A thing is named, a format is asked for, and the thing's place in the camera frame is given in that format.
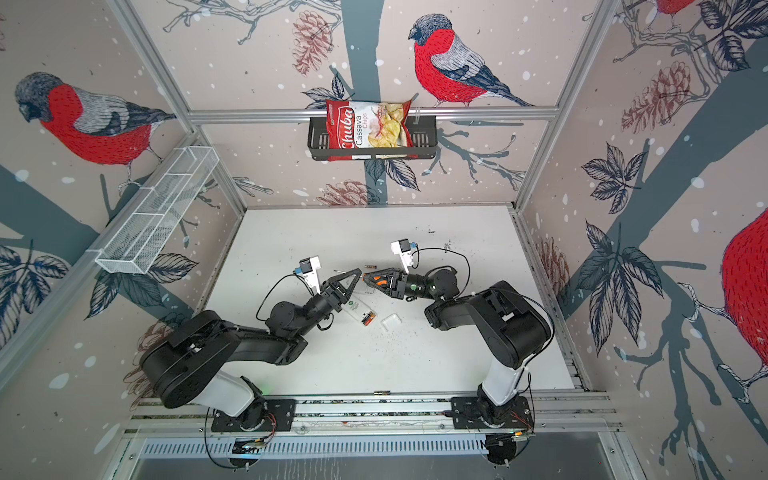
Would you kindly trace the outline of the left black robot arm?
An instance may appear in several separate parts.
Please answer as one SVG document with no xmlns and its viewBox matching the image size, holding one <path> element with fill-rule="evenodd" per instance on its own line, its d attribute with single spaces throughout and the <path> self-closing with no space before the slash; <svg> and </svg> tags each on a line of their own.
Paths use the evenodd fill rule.
<svg viewBox="0 0 768 480">
<path fill-rule="evenodd" d="M 305 304 L 277 303 L 264 329 L 235 324 L 205 310 L 143 354 L 140 367 L 168 409 L 203 405 L 229 417 L 258 407 L 261 391 L 244 378 L 223 371 L 229 362 L 285 366 L 308 345 L 312 329 L 342 310 L 362 271 L 353 269 L 323 282 Z"/>
</svg>

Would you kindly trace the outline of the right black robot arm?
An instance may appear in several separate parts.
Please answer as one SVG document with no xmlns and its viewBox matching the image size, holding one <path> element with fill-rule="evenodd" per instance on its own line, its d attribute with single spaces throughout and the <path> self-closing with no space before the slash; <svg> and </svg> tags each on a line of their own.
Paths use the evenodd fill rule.
<svg viewBox="0 0 768 480">
<path fill-rule="evenodd" d="M 367 273 L 363 280 L 390 298 L 430 300 L 424 315 L 434 329 L 477 329 L 494 357 L 476 401 L 481 418 L 489 424 L 499 424 L 499 418 L 511 411 L 525 368 L 554 338 L 552 321 L 506 281 L 462 296 L 456 269 L 450 266 L 425 275 L 388 268 Z"/>
</svg>

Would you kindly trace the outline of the red cassava chips bag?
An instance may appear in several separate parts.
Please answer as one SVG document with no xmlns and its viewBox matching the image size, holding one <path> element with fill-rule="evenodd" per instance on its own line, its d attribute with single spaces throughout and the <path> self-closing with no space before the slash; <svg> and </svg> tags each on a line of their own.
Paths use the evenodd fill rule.
<svg viewBox="0 0 768 480">
<path fill-rule="evenodd" d="M 406 126 L 412 101 L 326 101 L 331 150 L 395 149 L 413 146 Z"/>
</svg>

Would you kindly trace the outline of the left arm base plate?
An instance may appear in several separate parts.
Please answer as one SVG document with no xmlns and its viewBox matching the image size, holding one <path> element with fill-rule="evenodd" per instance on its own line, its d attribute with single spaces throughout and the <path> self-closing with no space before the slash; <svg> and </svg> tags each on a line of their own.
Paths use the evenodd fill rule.
<svg viewBox="0 0 768 480">
<path fill-rule="evenodd" d="M 288 432 L 292 428 L 297 401 L 258 398 L 237 417 L 215 410 L 211 430 L 215 433 Z"/>
</svg>

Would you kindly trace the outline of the black wall basket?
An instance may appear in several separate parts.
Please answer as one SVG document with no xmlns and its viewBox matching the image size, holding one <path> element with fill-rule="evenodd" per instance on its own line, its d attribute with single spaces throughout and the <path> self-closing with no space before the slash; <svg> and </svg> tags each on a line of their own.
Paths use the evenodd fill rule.
<svg viewBox="0 0 768 480">
<path fill-rule="evenodd" d="M 434 116 L 409 116 L 405 123 L 412 145 L 397 148 L 334 149 L 325 118 L 310 119 L 307 149 L 316 161 L 348 160 L 422 160 L 433 159 L 437 153 L 437 124 Z"/>
</svg>

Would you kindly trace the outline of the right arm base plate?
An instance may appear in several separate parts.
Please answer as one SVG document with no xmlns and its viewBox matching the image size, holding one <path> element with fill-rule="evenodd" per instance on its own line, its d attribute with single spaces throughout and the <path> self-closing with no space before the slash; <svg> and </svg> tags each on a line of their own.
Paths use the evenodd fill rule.
<svg viewBox="0 0 768 480">
<path fill-rule="evenodd" d="M 494 405 L 481 395 L 452 397 L 450 408 L 444 412 L 455 429 L 521 429 L 534 426 L 533 411 L 529 401 L 517 395 L 501 406 Z"/>
</svg>

